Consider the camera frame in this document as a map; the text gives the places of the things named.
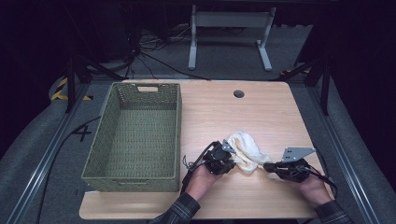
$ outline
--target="plaid sleeve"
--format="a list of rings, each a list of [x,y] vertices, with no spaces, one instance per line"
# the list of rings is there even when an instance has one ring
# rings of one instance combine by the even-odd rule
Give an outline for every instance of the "plaid sleeve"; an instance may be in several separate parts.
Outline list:
[[[318,206],[315,211],[323,224],[355,223],[336,201]]]
[[[150,224],[187,224],[200,208],[198,202],[188,193],[182,193],[165,213],[154,218]]]

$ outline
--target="green wicker basket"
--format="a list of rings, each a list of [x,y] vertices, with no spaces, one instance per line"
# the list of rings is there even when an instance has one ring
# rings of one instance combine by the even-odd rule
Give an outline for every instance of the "green wicker basket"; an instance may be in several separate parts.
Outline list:
[[[179,84],[113,83],[81,178],[99,191],[178,191],[180,129]]]

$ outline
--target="wooden tabletop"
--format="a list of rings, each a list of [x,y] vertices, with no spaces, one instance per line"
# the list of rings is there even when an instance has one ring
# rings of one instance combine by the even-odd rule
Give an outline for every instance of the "wooden tabletop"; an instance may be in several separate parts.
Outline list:
[[[133,80],[180,83],[181,157],[195,161],[213,141],[237,131],[249,133],[261,151],[280,161],[285,147],[312,147],[288,84],[256,81]],[[233,92],[245,96],[236,98]],[[322,172],[318,156],[305,159]],[[182,179],[187,173],[181,163]],[[154,218],[178,192],[86,192],[79,214],[85,219]],[[237,166],[200,201],[194,218],[315,217],[309,202],[275,174],[256,169],[245,175]]]

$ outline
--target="white metal stand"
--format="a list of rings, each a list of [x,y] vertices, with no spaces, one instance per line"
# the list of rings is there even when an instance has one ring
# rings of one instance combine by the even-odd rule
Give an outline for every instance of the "white metal stand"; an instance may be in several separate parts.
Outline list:
[[[196,5],[192,6],[191,13],[191,48],[189,69],[195,69],[197,54],[196,29],[204,27],[254,27],[263,28],[264,34],[261,40],[257,40],[257,47],[262,56],[262,63],[265,71],[271,71],[272,66],[265,50],[270,33],[271,25],[275,16],[276,8],[272,7],[269,12],[206,12],[196,10]]]

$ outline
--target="towel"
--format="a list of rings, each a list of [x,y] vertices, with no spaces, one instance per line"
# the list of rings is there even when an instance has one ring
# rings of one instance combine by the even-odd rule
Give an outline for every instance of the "towel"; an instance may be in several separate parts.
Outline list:
[[[233,133],[229,137],[228,143],[236,151],[232,159],[245,174],[250,175],[257,167],[262,168],[266,162],[272,162],[267,154],[259,150],[254,139],[248,133]]]

